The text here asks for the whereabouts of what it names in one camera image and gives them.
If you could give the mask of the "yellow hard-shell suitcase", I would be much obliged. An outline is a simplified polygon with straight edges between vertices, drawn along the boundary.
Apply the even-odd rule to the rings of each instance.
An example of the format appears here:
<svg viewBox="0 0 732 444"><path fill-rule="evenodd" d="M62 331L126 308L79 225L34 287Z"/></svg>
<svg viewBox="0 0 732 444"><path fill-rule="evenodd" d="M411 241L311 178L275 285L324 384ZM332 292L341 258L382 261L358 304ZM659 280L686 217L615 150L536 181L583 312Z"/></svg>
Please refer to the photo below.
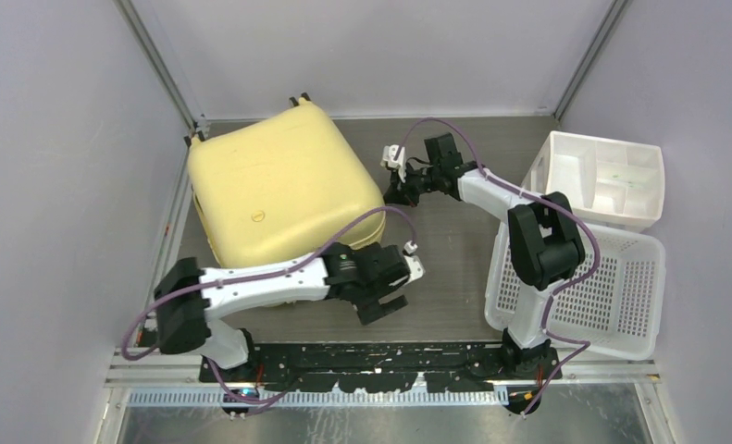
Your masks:
<svg viewBox="0 0 732 444"><path fill-rule="evenodd" d="M302 93L229 133L189 141L193 202L217 264L268 265L311 253L384 204L331 117Z"/></svg>

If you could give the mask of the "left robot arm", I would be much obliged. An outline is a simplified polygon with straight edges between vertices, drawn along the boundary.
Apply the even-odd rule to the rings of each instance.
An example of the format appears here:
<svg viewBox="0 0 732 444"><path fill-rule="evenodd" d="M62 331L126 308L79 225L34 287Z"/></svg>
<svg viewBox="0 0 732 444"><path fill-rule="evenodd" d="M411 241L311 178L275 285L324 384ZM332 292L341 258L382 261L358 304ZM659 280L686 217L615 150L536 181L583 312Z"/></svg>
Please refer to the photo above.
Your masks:
<svg viewBox="0 0 732 444"><path fill-rule="evenodd" d="M414 254L375 242L360 249L330 244L322 253L246 268L174 264L154 290L156 342L164 355L200 354L236 382L256 373L253 340L224 317L291 302L340 300L369 325L408 304L399 290L425 275Z"/></svg>

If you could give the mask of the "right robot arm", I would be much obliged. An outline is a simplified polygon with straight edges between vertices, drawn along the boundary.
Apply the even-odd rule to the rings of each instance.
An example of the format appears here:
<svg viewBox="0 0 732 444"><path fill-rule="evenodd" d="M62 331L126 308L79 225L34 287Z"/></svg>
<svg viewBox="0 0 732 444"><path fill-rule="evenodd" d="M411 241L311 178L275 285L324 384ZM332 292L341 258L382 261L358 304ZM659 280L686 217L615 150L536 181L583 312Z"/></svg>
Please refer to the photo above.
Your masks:
<svg viewBox="0 0 732 444"><path fill-rule="evenodd" d="M499 372L525 378L550 356L547 321L553 295L570 284L586 252L572 214L560 192L537 195L495 176L478 157L466 162L451 133L425 140L428 159L409 165L400 144L387 145L381 165L390 171L387 204L416 206L421 195L444 193L497 218L506 236L512 268L518 277L515 311L502 332L495 361Z"/></svg>

